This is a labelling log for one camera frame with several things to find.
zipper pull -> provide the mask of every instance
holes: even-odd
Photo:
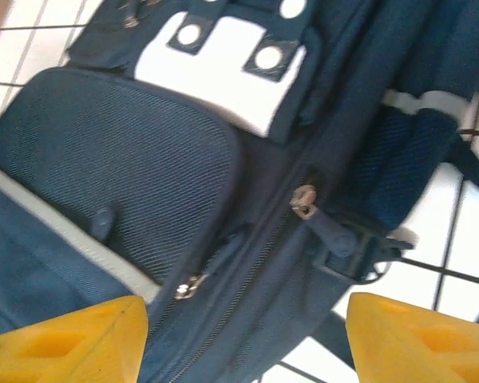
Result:
[[[315,206],[316,189],[303,185],[293,193],[290,205],[303,222],[327,245],[330,253],[339,258],[352,256],[358,249],[355,233],[335,222]]]
[[[247,233],[248,230],[243,228],[234,235],[229,236],[229,241],[215,253],[215,256],[208,262],[202,274],[193,275],[186,283],[179,285],[174,298],[177,300],[192,298],[202,282],[210,275],[215,274],[225,261],[236,254],[247,238]]]

mesh pocket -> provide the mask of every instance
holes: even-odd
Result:
[[[238,173],[232,129],[171,93],[76,69],[35,77],[0,120],[0,168],[163,282],[220,224]]]

navy blue backpack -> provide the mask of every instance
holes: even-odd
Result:
[[[479,0],[105,0],[68,52],[0,118],[0,333],[140,295],[141,383],[353,365],[331,308],[441,162],[479,186]]]

gray trim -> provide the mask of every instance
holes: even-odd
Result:
[[[409,93],[389,89],[382,99],[382,104],[399,109],[410,116],[416,115],[422,109],[433,109],[451,116],[460,124],[465,118],[469,102],[456,94],[441,90],[431,90],[416,98]]]
[[[131,263],[88,236],[83,230],[0,171],[0,191],[60,235],[92,264],[122,282],[128,289],[151,303],[161,287]]]

buckle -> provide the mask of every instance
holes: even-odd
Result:
[[[388,239],[373,230],[351,221],[341,222],[358,237],[358,248],[352,256],[340,259],[326,248],[314,254],[312,265],[317,270],[332,275],[348,284],[366,285],[377,282],[390,269],[390,264],[402,257],[404,250],[413,248],[411,243]],[[387,263],[380,271],[376,263]]]

